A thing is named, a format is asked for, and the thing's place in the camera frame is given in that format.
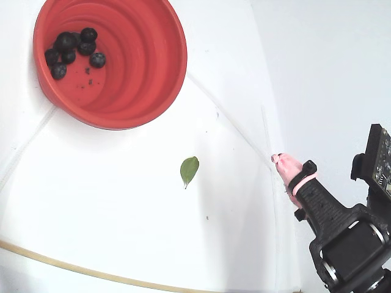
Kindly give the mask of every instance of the red bowl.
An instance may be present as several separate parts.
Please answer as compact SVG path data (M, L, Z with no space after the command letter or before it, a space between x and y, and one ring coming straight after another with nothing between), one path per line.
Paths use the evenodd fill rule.
M63 31L98 32L106 65L91 68L76 53L60 81L45 51ZM128 129L161 115L176 99L186 73L186 40L167 0L47 0L34 29L34 59L45 95L70 115L104 129Z

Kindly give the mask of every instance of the green leaf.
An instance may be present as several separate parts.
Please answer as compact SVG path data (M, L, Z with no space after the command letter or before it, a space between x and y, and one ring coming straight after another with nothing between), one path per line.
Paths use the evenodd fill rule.
M183 161L181 166L181 176L185 184L185 189L188 188L189 183L193 180L199 166L200 162L197 157L190 157Z

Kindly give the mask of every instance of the blueberry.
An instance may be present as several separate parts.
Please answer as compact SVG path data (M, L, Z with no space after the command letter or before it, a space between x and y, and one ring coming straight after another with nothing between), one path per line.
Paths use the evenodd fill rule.
M49 49L45 52L46 64L52 66L59 60L59 53L55 49Z
M95 53L90 57L90 64L95 68L102 68L106 64L106 56L103 53Z
M54 49L61 53L67 52L75 48L77 42L78 41L73 34L71 34L70 32L62 32L57 37L57 40L54 42Z
M75 50L71 50L65 53L62 53L61 55L61 61L65 64L71 64L76 59L76 53Z
M82 54L84 56L89 56L95 52L96 48L97 48L97 44L95 44L95 42L93 42L93 43L83 43L82 42L78 46L78 51L80 54Z
M91 27L86 27L81 31L80 37L84 43L92 43L97 39L98 33L95 29L92 29Z
M64 63L57 62L51 68L51 75L54 79L62 79L67 74L67 66Z
M78 32L73 32L72 34L73 34L73 36L76 38L76 46L79 46L80 43L81 43L80 34L79 34Z

